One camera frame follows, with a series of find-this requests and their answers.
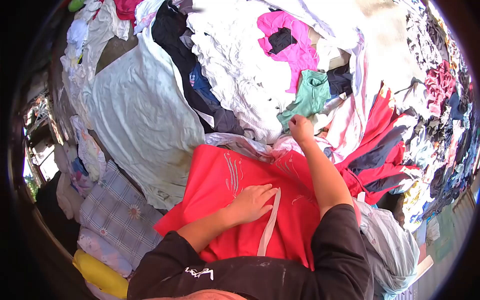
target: hand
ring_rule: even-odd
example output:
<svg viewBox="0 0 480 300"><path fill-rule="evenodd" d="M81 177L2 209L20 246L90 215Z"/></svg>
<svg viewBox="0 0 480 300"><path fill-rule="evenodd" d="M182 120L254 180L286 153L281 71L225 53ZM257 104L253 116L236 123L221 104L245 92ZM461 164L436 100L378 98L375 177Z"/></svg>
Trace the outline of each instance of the hand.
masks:
<svg viewBox="0 0 480 300"><path fill-rule="evenodd" d="M290 121L288 121L288 127L300 147L313 142L313 125L306 117L294 115Z"/></svg>
<svg viewBox="0 0 480 300"><path fill-rule="evenodd" d="M228 222L236 226L257 220L273 208L273 205L264 204L277 190L278 188L272 188L271 183L246 187L224 208Z"/></svg>

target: forearm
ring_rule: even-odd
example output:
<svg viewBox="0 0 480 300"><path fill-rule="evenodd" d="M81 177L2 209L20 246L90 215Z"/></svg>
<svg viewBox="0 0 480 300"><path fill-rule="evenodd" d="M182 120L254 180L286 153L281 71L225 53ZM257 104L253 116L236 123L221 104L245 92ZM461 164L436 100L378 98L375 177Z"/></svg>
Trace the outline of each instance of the forearm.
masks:
<svg viewBox="0 0 480 300"><path fill-rule="evenodd" d="M235 225L230 221L225 208L222 208L209 216L183 226L177 230L177 233L186 239L195 251L199 253L214 238Z"/></svg>
<svg viewBox="0 0 480 300"><path fill-rule="evenodd" d="M300 146L307 158L321 216L337 204L353 205L345 181L317 143L312 140Z"/></svg>

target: black sleeve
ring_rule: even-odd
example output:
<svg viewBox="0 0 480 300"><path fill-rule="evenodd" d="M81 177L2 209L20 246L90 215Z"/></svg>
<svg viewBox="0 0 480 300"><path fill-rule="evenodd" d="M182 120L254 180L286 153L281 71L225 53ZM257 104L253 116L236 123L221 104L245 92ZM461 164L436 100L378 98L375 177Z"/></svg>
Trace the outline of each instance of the black sleeve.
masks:
<svg viewBox="0 0 480 300"><path fill-rule="evenodd" d="M351 205L330 208L312 237L320 299L364 299L372 286L367 251Z"/></svg>
<svg viewBox="0 0 480 300"><path fill-rule="evenodd" d="M140 261L135 274L128 284L127 299L148 299L155 297L162 281L180 274L186 267L205 265L192 246L176 231L166 234L158 246L147 252ZM167 285L175 288L177 284Z"/></svg>

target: right hand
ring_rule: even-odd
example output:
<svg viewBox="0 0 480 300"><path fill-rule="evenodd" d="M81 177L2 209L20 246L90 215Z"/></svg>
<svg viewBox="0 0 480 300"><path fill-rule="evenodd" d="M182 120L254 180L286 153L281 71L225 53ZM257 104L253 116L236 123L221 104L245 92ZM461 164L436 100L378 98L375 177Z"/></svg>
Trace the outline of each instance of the right hand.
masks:
<svg viewBox="0 0 480 300"><path fill-rule="evenodd" d="M288 121L288 127L300 147L313 142L313 125L306 117L294 115L290 121Z"/></svg>

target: white logo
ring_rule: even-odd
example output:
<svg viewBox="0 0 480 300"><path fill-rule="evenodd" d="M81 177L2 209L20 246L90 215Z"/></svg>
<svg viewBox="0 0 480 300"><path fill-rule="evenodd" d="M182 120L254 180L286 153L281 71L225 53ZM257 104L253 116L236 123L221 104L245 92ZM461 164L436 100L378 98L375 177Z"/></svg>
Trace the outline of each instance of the white logo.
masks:
<svg viewBox="0 0 480 300"><path fill-rule="evenodd" d="M210 273L210 280L213 280L213 270L210 270L208 268L203 269L200 272L197 272L197 270L195 270L195 269L190 269L189 270L188 267L186 267L185 272L190 273L193 277L196 277L196 278L200 277L201 274Z"/></svg>

